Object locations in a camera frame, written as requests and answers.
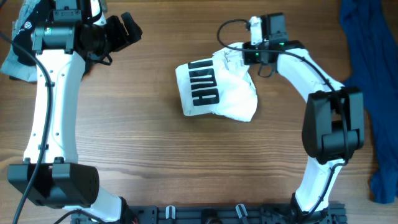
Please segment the white Puma t-shirt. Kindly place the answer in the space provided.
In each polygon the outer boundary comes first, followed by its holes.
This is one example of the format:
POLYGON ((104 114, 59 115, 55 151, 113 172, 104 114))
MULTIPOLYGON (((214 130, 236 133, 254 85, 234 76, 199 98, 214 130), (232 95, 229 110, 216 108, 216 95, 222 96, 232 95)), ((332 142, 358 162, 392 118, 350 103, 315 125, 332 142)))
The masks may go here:
POLYGON ((229 47, 212 57, 175 69, 185 116, 216 114, 250 122, 257 110, 257 92, 243 53, 229 47))

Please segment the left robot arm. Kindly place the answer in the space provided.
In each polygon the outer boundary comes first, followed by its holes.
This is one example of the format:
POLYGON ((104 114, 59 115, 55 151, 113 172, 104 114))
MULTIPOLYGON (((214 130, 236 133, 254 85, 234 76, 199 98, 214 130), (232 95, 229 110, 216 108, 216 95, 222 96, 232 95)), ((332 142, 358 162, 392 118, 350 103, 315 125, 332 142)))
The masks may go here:
POLYGON ((105 17, 100 1, 57 1, 53 18, 34 28, 28 56, 37 66, 32 132, 21 164, 7 179, 21 202, 65 209, 98 223, 137 223, 122 197, 100 186, 98 171, 78 162, 76 111, 81 79, 94 63, 138 42, 142 30, 125 12, 105 17))

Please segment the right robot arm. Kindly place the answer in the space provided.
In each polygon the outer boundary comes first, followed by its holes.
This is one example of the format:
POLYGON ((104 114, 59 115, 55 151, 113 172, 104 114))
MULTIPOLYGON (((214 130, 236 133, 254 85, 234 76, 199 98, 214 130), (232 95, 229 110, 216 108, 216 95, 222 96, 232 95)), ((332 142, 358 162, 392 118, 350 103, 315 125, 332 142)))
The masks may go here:
POLYGON ((363 94, 332 79, 297 40, 289 40, 282 13, 253 16, 246 65, 270 65, 306 102, 302 144, 308 155, 302 182, 285 208, 271 213, 283 223, 339 223, 343 208, 329 204, 340 170, 364 144, 363 94))

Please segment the black garment with logo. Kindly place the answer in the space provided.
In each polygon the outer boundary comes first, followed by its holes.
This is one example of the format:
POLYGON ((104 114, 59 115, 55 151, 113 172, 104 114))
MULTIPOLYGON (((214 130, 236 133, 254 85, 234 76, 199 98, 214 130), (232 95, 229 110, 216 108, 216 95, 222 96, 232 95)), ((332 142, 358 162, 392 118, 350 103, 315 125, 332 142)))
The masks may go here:
MULTIPOLYGON (((39 22, 49 21, 51 18, 53 18, 52 10, 55 9, 55 6, 56 6, 56 2, 55 1, 41 0, 35 7, 35 11, 37 13, 37 19, 35 20, 35 26, 39 22)), ((30 37, 31 33, 29 35, 27 31, 23 31, 20 34, 18 34, 13 39, 13 41, 15 43, 19 44, 21 47, 23 47, 26 51, 30 52, 30 54, 33 54, 32 41, 31 41, 31 37, 30 37)), ((16 53, 16 55, 18 56, 18 61, 20 63, 23 63, 25 65, 30 65, 30 66, 35 65, 35 62, 33 62, 21 50, 15 48, 15 47, 13 47, 13 50, 16 53)))

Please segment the light blue folded garment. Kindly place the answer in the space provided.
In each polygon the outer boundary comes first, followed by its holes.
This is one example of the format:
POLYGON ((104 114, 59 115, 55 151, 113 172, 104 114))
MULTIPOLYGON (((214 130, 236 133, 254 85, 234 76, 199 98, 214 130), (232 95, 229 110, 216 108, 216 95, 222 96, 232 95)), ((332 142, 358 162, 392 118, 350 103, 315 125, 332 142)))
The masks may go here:
MULTIPOLYGON (((27 31, 30 35, 34 30, 35 20, 37 19, 35 7, 39 2, 39 0, 24 0, 19 11, 19 17, 12 22, 12 39, 23 31, 27 31)), ((1 66, 1 72, 9 75, 11 78, 27 82, 37 81, 37 66, 20 63, 12 47, 10 48, 5 62, 1 66)))

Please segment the navy blue garment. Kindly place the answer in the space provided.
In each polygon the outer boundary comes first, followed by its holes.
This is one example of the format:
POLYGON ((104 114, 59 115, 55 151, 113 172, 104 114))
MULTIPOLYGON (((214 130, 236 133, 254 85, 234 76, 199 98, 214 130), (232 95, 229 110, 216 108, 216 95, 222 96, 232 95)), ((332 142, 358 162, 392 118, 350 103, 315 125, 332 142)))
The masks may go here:
POLYGON ((371 192, 375 202, 392 203, 397 198, 397 43, 380 0, 342 0, 340 24, 353 70, 345 85, 363 92, 373 129, 379 168, 371 192))

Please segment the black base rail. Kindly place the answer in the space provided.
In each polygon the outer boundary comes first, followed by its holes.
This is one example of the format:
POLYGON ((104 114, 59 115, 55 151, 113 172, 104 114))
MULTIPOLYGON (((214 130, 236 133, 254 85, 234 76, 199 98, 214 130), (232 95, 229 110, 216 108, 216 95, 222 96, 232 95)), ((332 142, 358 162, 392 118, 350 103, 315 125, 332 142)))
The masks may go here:
POLYGON ((141 206, 130 208, 143 224, 201 224, 201 223, 298 223, 295 212, 288 204, 265 204, 230 207, 156 207, 141 206))

